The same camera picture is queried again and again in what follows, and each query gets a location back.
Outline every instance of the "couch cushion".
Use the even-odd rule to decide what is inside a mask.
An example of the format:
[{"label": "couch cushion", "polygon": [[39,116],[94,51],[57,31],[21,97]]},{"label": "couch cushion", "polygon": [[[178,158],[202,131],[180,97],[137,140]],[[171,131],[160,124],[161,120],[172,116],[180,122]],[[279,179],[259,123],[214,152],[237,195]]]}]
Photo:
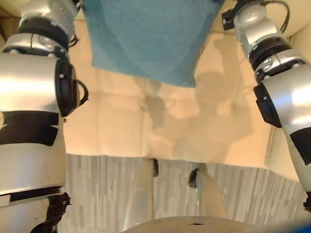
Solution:
[{"label": "couch cushion", "polygon": [[[85,43],[82,37],[77,47]],[[233,34],[211,33],[196,88],[105,70],[93,75],[78,74],[83,82],[97,82],[99,92],[68,117],[68,153],[265,167],[270,126],[257,109],[254,72]]]}]

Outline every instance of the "black plastic cap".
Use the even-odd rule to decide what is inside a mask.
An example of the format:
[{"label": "black plastic cap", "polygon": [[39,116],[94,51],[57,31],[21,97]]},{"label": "black plastic cap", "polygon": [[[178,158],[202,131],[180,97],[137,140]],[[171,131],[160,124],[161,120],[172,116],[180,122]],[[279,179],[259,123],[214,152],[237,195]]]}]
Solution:
[{"label": "black plastic cap", "polygon": [[55,92],[62,117],[68,116],[80,104],[80,94],[74,67],[66,60],[58,60],[55,71]]},{"label": "black plastic cap", "polygon": [[254,92],[257,97],[256,103],[263,120],[275,127],[282,128],[276,109],[265,86],[260,83],[258,86],[254,87]]}]

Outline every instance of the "black tape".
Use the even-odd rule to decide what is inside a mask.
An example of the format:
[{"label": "black tape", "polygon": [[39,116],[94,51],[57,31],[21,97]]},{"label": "black tape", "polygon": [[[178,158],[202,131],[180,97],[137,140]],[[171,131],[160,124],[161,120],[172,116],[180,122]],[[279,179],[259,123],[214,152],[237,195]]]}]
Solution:
[{"label": "black tape", "polygon": [[4,126],[0,129],[0,145],[37,143],[52,146],[58,129],[58,113],[42,111],[3,112]]},{"label": "black tape", "polygon": [[305,165],[311,164],[311,127],[292,133],[291,139],[305,162]]},{"label": "black tape", "polygon": [[11,193],[10,201],[24,200],[28,198],[36,198],[45,195],[60,193],[60,188],[61,187],[48,187]]},{"label": "black tape", "polygon": [[66,207],[70,205],[70,197],[67,193],[50,196],[48,199],[50,205],[46,221],[33,228],[31,233],[51,233],[53,227],[62,219]]}]

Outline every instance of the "black electrical tape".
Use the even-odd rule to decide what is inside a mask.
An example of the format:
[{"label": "black electrical tape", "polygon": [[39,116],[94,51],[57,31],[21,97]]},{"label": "black electrical tape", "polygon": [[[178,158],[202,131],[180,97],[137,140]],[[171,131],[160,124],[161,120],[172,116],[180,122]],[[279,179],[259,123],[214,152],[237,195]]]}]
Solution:
[{"label": "black electrical tape", "polygon": [[2,112],[4,126],[0,129],[0,145],[37,143],[52,146],[57,136],[58,113],[42,111]]}]

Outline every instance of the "silver metal casing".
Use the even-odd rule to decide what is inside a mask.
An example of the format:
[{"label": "silver metal casing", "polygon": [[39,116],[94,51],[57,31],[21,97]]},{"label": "silver metal casing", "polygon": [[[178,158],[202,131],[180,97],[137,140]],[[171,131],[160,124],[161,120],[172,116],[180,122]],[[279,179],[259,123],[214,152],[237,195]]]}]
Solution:
[{"label": "silver metal casing", "polygon": [[33,0],[22,6],[20,13],[20,25],[29,17],[44,17],[59,26],[70,40],[74,34],[73,20],[78,10],[72,0]]},{"label": "silver metal casing", "polygon": [[311,164],[305,165],[290,135],[311,127],[311,66],[303,64],[266,77],[264,84],[285,132],[291,158],[303,189],[311,191]]},{"label": "silver metal casing", "polygon": [[[0,111],[59,114],[54,84],[56,61],[53,57],[1,53]],[[52,146],[0,145],[0,195],[65,184],[63,119],[60,115],[58,119],[58,126],[53,126],[58,133]]]}]

